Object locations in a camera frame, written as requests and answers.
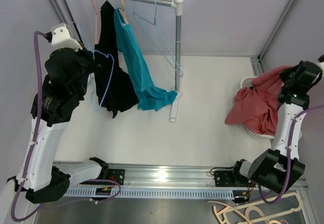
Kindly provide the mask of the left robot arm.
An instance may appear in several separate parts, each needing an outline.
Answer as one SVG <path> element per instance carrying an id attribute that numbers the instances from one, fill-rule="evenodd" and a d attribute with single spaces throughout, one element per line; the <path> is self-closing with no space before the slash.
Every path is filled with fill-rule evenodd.
<path id="1" fill-rule="evenodd" d="M 50 54 L 45 68 L 42 95 L 35 96 L 31 108 L 31 142 L 16 176 L 16 187 L 21 187 L 33 204 L 57 201 L 71 186 L 91 180 L 103 184 L 109 178 L 109 165 L 97 157 L 68 167 L 53 165 L 60 138 L 84 99 L 88 77 L 96 68 L 91 53 L 59 48 Z"/>

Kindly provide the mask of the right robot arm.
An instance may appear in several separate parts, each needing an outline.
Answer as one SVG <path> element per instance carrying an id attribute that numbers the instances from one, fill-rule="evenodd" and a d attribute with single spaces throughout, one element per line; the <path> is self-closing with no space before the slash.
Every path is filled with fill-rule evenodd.
<path id="1" fill-rule="evenodd" d="M 299 162 L 298 142 L 303 119 L 312 110 L 307 93 L 323 76 L 323 59 L 301 61 L 279 76 L 283 85 L 277 96 L 278 125 L 271 148 L 253 162 L 236 162 L 230 179 L 237 186 L 250 180 L 282 196 L 305 170 Z"/>

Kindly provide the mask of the teal t shirt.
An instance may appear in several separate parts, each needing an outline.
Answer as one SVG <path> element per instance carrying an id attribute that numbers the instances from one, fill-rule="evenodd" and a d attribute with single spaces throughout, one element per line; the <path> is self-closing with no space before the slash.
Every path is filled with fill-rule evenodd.
<path id="1" fill-rule="evenodd" d="M 177 97 L 177 92 L 155 86 L 133 29 L 124 20 L 120 8 L 115 9 L 113 18 L 117 49 L 124 56 L 129 77 L 139 100 L 138 108 L 158 111 L 162 107 L 172 104 Z"/>

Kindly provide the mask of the light blue wire hanger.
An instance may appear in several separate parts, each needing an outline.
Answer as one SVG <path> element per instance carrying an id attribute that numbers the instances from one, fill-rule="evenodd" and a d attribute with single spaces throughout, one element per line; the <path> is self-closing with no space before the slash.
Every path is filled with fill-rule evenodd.
<path id="1" fill-rule="evenodd" d="M 82 29 L 87 30 L 87 27 L 79 22 L 77 24 L 77 30 L 79 31 L 79 33 L 81 35 L 81 38 L 84 39 L 84 42 L 86 44 L 85 47 L 87 48 L 88 51 L 90 51 L 92 53 L 92 57 L 94 58 L 94 55 L 97 53 L 97 54 L 103 55 L 105 58 L 111 58 L 112 59 L 112 70 L 110 72 L 109 80 L 106 83 L 106 88 L 105 88 L 103 97 L 102 97 L 101 100 L 99 100 L 98 105 L 95 104 L 95 100 L 94 100 L 94 96 L 96 94 L 96 89 L 95 89 L 95 86 L 94 86 L 94 73 L 93 73 L 93 75 L 90 75 L 90 83 L 91 83 L 91 88 L 92 88 L 92 91 L 91 91 L 91 106 L 92 106 L 92 109 L 93 109 L 94 112 L 98 112 L 98 111 L 101 110 L 101 106 L 103 104 L 103 101 L 104 101 L 105 96 L 107 94 L 107 91 L 109 89 L 109 85 L 110 85 L 111 78 L 112 78 L 112 73 L 113 73 L 114 58 L 113 58 L 113 56 L 111 54 L 105 54 L 105 53 L 103 53 L 103 52 L 101 52 L 101 51 L 99 51 L 97 49 L 91 48 L 90 43 L 89 43 L 89 41 L 87 39 L 87 36 L 84 34 Z"/>
<path id="2" fill-rule="evenodd" d="M 175 75 L 178 77 L 183 77 L 184 73 L 183 73 L 183 68 L 181 67 L 181 62 L 180 62 L 180 45 L 181 45 L 181 27 L 179 25 L 181 16 L 176 16 L 176 45 L 175 45 L 175 52 L 176 54 L 174 55 L 170 49 L 170 47 L 168 46 L 165 38 L 163 37 L 158 24 L 157 24 L 157 0 L 153 0 L 153 4 L 154 4 L 154 17 L 153 17 L 153 21 L 149 21 L 146 18 L 140 16 L 139 14 L 137 14 L 136 12 L 133 13 L 133 17 L 135 19 L 135 21 L 137 22 L 137 24 L 140 26 L 140 28 L 144 31 L 144 33 L 146 34 L 146 36 L 149 38 L 149 40 L 153 43 L 153 45 L 157 48 L 157 50 L 159 51 L 159 53 L 163 56 L 163 58 L 168 62 L 168 64 L 172 67 L 172 69 L 175 71 Z M 166 47 L 167 51 L 168 51 L 168 55 L 165 54 L 165 52 L 162 51 L 162 49 L 158 46 L 158 44 L 155 42 L 155 40 L 152 38 L 152 36 L 149 34 L 149 32 L 144 28 L 144 26 L 142 25 L 142 23 L 140 22 L 140 20 L 150 24 L 151 26 L 153 26 L 155 28 L 155 31 L 157 32 L 159 38 L 161 39 L 161 41 L 163 42 L 164 46 Z"/>

